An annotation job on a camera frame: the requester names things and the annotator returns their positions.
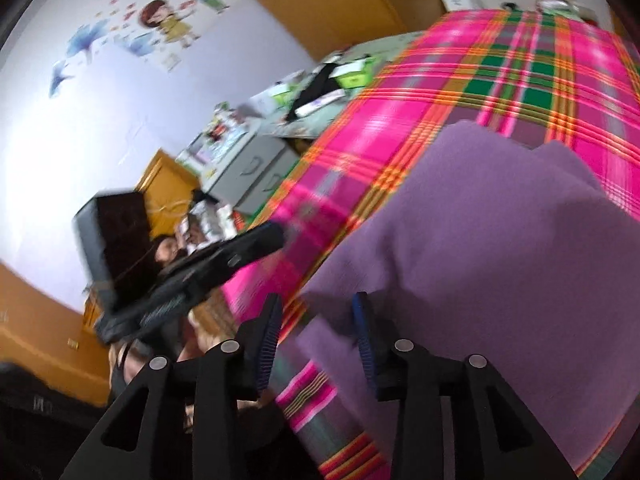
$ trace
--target black object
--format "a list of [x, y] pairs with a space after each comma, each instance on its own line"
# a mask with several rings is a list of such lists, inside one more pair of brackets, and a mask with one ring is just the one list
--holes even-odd
[[0, 478], [58, 480], [103, 414], [0, 363]]
[[147, 342], [162, 326], [205, 301], [211, 289], [223, 285], [241, 267], [283, 246], [282, 227], [265, 222], [227, 242], [197, 251], [166, 269], [163, 279], [144, 298], [116, 314], [103, 313], [95, 323], [95, 333], [106, 344], [133, 339]]
[[444, 478], [441, 396], [450, 397], [456, 480], [576, 480], [571, 466], [487, 359], [455, 361], [393, 339], [363, 292], [353, 298], [358, 347], [378, 400], [400, 400], [391, 478]]
[[298, 119], [296, 110], [301, 106], [315, 101], [325, 94], [329, 94], [330, 92], [340, 89], [340, 85], [338, 84], [338, 82], [334, 78], [329, 77], [331, 75], [331, 72], [333, 72], [337, 66], [338, 65], [335, 63], [326, 63], [321, 68], [320, 72], [316, 74], [316, 77], [313, 78], [311, 83], [309, 83], [309, 85], [302, 92], [300, 92], [298, 97], [291, 104], [289, 113], [287, 113], [285, 117], [285, 120], [287, 122], [292, 123], [293, 121]]
[[159, 270], [144, 195], [98, 194], [74, 221], [100, 307], [115, 314], [144, 296]]
[[[282, 302], [270, 294], [260, 316], [243, 323], [235, 340], [198, 359], [152, 359], [107, 410], [61, 480], [247, 479], [237, 400], [257, 400], [268, 382], [281, 323]], [[190, 400], [193, 460], [179, 461]]]

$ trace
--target purple cloth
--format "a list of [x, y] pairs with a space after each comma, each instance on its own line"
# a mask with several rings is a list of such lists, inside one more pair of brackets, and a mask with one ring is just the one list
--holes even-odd
[[351, 327], [364, 290], [433, 354], [485, 355], [572, 464], [640, 391], [640, 226], [562, 144], [463, 121], [302, 291], [300, 349], [389, 457], [395, 407], [367, 391]]

